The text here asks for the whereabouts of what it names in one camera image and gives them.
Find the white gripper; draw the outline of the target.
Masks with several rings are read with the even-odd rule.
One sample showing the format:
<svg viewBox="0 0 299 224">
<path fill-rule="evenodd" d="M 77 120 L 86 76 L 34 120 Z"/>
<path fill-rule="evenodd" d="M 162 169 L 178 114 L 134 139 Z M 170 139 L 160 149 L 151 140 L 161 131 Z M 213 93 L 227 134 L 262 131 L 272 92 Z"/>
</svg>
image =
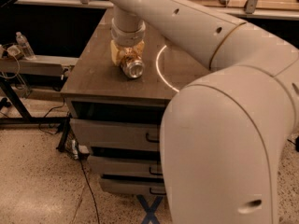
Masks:
<svg viewBox="0 0 299 224">
<path fill-rule="evenodd" d="M 145 42 L 142 40 L 145 36 L 145 30 L 146 25 L 144 22 L 141 22 L 141 26 L 136 31 L 124 32 L 116 25 L 115 20 L 112 20 L 111 36 L 113 40 L 110 42 L 111 60 L 116 66 L 119 66 L 121 63 L 124 54 L 123 47 L 133 47 L 133 51 L 137 55 L 143 53 Z"/>
</svg>

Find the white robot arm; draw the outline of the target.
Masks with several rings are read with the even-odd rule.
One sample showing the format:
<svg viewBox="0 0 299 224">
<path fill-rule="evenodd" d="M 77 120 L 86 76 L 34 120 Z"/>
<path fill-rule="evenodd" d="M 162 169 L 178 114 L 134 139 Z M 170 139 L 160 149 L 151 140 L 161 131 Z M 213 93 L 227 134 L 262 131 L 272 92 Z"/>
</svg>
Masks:
<svg viewBox="0 0 299 224">
<path fill-rule="evenodd" d="M 298 50 L 188 0 L 109 0 L 209 69 L 171 100 L 160 130 L 174 224 L 278 224 L 278 162 L 298 125 Z"/>
</svg>

